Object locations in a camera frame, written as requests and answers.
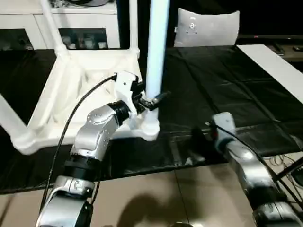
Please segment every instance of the black tablecloth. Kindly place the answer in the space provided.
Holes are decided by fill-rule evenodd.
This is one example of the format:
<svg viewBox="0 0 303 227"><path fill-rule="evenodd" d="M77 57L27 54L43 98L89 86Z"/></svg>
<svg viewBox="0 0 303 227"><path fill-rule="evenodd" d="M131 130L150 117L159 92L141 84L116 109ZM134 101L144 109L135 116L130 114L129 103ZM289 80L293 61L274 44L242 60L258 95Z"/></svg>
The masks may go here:
<svg viewBox="0 0 303 227"><path fill-rule="evenodd" d="M0 59L0 92L28 122L54 53L0 52ZM158 138L112 141L102 180L223 162L203 133L209 132L205 122L224 111L232 113L239 136L262 156L301 150L303 105L237 47L168 49L162 89L172 95L160 107ZM23 156L4 131L0 138L0 193L43 188L55 148ZM54 177L70 149L62 147Z"/></svg>

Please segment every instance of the white plastic stand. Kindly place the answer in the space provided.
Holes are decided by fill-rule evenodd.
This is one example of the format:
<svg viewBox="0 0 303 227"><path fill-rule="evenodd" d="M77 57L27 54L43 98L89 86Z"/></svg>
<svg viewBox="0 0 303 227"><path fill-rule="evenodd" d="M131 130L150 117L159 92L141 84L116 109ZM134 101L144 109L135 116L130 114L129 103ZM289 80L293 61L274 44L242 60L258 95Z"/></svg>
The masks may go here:
<svg viewBox="0 0 303 227"><path fill-rule="evenodd" d="M41 93L28 126L0 96L0 124L10 135L16 149L29 155L40 148L56 146L65 122L78 100L94 85L114 72L128 71L141 80L138 64L137 0L130 2L129 50L69 51L62 42L48 0L40 0L55 43L56 62ZM169 0L152 0L146 95L160 93ZM117 101L114 82L108 82L91 94L79 107L66 132L63 144L72 144L87 114L100 106ZM143 113L124 122L114 138L156 139L159 133L158 111Z"/></svg>

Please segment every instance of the white cushion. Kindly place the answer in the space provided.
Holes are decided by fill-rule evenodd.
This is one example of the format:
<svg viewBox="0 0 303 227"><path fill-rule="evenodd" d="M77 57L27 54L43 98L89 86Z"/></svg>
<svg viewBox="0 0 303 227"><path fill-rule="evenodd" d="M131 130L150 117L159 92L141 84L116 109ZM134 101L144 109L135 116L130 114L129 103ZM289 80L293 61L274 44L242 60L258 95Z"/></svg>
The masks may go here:
<svg viewBox="0 0 303 227"><path fill-rule="evenodd" d="M178 9L174 46L234 45L239 31L240 12L200 15Z"/></svg>

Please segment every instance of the black wire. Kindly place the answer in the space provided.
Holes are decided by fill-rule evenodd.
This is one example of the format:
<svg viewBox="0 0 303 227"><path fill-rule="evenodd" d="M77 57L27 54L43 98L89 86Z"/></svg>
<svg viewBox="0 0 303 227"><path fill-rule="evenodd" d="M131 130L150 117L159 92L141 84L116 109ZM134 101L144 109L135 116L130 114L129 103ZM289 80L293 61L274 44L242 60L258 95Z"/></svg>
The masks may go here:
<svg viewBox="0 0 303 227"><path fill-rule="evenodd" d="M93 197L92 200L91 200L91 204L92 204L92 205L94 204L94 202L95 202L95 200L96 200L96 198L97 198L99 188L100 188L100 181L98 180L97 186L96 186L96 190L95 190L95 194L94 194L94 197Z"/></svg>
<svg viewBox="0 0 303 227"><path fill-rule="evenodd" d="M272 168L269 167L269 165L264 161L264 159L253 149L251 148L246 142L244 142L243 140L241 140L239 137L237 137L236 135L234 135L233 133L229 132L228 130L218 126L218 125L214 125L216 128L220 129L221 131L229 134L230 136L234 137L236 140L238 140L240 143L242 143L243 145L245 145L246 147L248 147L258 158L258 160L268 169L270 175L272 178L276 177L276 173L273 171ZM300 206L300 208L303 210L303 204L302 202L300 202L300 200L298 199L298 197L293 193L293 191L286 185L286 183L282 180L279 179L279 182L283 185L283 187L288 191L288 193L292 196L292 198L298 203L298 205Z"/></svg>
<svg viewBox="0 0 303 227"><path fill-rule="evenodd" d="M64 126L64 129L62 131L62 134L61 134L61 137L59 139L59 142L58 142L58 146L57 146L57 150L53 156L53 163L52 163L52 166L50 168L50 171L49 171L49 175L48 175L48 179L47 179L47 183L46 183L46 187L44 189L44 193L43 193L43 197L42 197L42 200L41 200L41 206L40 206L40 211L42 210L44 204L45 204L45 201L46 201L46 197L47 197L47 193L48 193L48 189L49 189L49 186L50 186L50 182L51 182L51 178L53 176L53 168L54 168L54 165L55 165L55 162L56 162L56 159L57 159L57 156L58 156L58 153L59 153L59 149L62 145L62 142L63 142L63 139L64 139L64 136L66 134L66 131L67 131L67 128L71 122L71 119L72 117L74 116L75 112L77 111L77 109L79 108L79 106L81 105L81 103L83 103L83 101L93 92L95 91L98 87L100 87L101 85L103 85L104 83L108 82L109 80L115 80L116 79L116 75L114 76L111 76L111 77L108 77L106 79L104 79L103 81L99 82L98 84L96 84L91 90L89 90L80 100L79 102L76 104L76 106L74 107L74 109L72 110L71 112L71 115L69 116L69 118L67 119L67 122Z"/></svg>
<svg viewBox="0 0 303 227"><path fill-rule="evenodd" d="M290 177L289 181L290 181L290 183L292 183L292 185L293 185L293 187L294 187L294 190L295 190L296 193L299 195L301 201L303 201L302 196L301 196L300 192L298 191L298 188L297 188L297 186L295 185L293 178Z"/></svg>

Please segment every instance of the tile floor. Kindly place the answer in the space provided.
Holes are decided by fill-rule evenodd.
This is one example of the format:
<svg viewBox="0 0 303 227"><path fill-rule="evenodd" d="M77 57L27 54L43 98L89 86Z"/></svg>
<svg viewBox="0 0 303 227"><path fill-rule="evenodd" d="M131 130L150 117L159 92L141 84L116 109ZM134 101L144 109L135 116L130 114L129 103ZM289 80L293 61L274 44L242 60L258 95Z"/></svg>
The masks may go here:
<svg viewBox="0 0 303 227"><path fill-rule="evenodd" d="M35 226L41 196L42 191L0 196L0 227ZM102 182L91 226L167 227L181 221L254 227L251 212L235 173L221 164Z"/></svg>

